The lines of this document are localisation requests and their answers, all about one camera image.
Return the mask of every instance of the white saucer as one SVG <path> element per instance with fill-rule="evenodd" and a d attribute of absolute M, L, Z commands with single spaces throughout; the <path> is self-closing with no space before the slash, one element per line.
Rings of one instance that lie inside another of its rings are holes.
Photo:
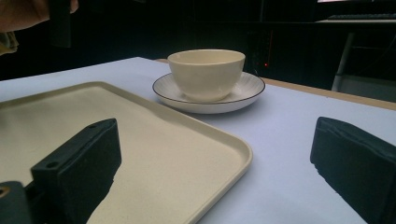
<path fill-rule="evenodd" d="M 165 104 L 178 110 L 197 114 L 218 114 L 231 112 L 255 102 L 265 89 L 264 81 L 248 73 L 242 73 L 233 91 L 216 102 L 194 102 L 187 98 L 176 85 L 172 74 L 158 78 L 152 89 Z"/>

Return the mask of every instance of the plastic tray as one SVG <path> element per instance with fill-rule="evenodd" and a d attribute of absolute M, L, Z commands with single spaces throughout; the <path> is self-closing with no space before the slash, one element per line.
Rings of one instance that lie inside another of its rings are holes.
<path fill-rule="evenodd" d="M 122 165 L 90 223 L 194 223 L 252 160 L 249 145 L 235 136 L 93 82 L 0 103 L 0 182 L 27 185 L 33 165 L 110 118 L 119 124 Z"/>

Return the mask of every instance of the wooden table edge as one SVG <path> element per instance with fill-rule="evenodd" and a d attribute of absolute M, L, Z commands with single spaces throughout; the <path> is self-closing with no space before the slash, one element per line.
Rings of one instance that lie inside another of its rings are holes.
<path fill-rule="evenodd" d="M 166 59 L 158 59 L 155 61 L 161 62 L 161 63 L 167 63 Z M 265 77 L 262 77 L 262 79 L 264 80 L 265 84 L 269 84 L 269 85 L 273 85 L 273 86 L 287 88 L 287 89 L 291 89 L 291 90 L 295 90 L 295 91 L 308 92 L 308 93 L 326 96 L 326 97 L 330 97 L 330 98 L 334 98 L 334 99 L 338 99 L 338 100 L 349 101 L 349 102 L 357 103 L 357 104 L 361 104 L 361 105 L 371 105 L 371 106 L 376 106 L 376 107 L 380 107 L 380 108 L 384 108 L 384 109 L 396 110 L 396 103 L 393 103 L 393 102 L 381 101 L 381 100 L 376 100 L 376 99 L 372 99 L 372 98 L 367 98 L 367 97 L 362 97 L 362 96 L 357 96 L 357 95 L 352 95 L 352 94 L 347 94 L 347 93 L 342 93 L 342 92 L 337 92 L 337 91 L 327 91 L 327 90 L 323 90 L 323 89 L 293 84 L 293 83 L 284 82 L 284 81 L 278 81 L 278 80 L 265 78 Z"/>

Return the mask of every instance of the white tabletop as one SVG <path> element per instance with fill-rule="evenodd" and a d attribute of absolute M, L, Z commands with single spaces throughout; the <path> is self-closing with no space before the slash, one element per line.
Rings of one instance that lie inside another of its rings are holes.
<path fill-rule="evenodd" d="M 0 102 L 88 81 L 159 102 L 151 86 L 169 72 L 166 63 L 132 58 L 11 79 L 0 82 Z M 189 115 L 244 139 L 254 153 L 247 173 L 200 223 L 364 223 L 309 161 L 317 119 L 340 119 L 396 145 L 396 111 L 271 85 L 241 110 Z"/>

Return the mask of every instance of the bowl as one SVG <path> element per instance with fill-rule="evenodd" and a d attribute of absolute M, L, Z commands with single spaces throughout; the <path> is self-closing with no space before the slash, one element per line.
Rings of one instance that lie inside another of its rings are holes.
<path fill-rule="evenodd" d="M 175 83 L 188 98 L 215 102 L 225 98 L 242 74 L 245 54 L 227 49 L 194 49 L 169 55 Z"/>

